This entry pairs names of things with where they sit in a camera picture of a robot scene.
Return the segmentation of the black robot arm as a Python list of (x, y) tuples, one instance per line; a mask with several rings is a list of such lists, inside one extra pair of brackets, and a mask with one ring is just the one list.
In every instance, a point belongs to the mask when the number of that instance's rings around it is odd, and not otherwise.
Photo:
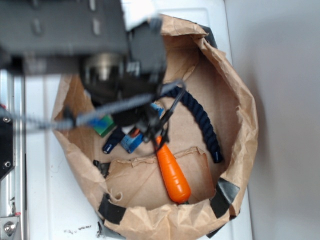
[(39, 129), (67, 130), (110, 115), (120, 127), (151, 122), (151, 102), (164, 92), (162, 17), (147, 0), (3, 0), (0, 67), (12, 74), (77, 74), (95, 111), (47, 121), (0, 111)]

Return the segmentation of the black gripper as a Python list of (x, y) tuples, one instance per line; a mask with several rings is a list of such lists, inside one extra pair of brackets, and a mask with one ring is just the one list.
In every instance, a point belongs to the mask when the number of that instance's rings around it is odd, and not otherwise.
[(163, 21), (151, 18), (125, 36), (125, 53), (106, 52), (83, 61), (80, 79), (98, 115), (119, 127), (137, 124), (145, 107), (160, 97), (167, 60)]

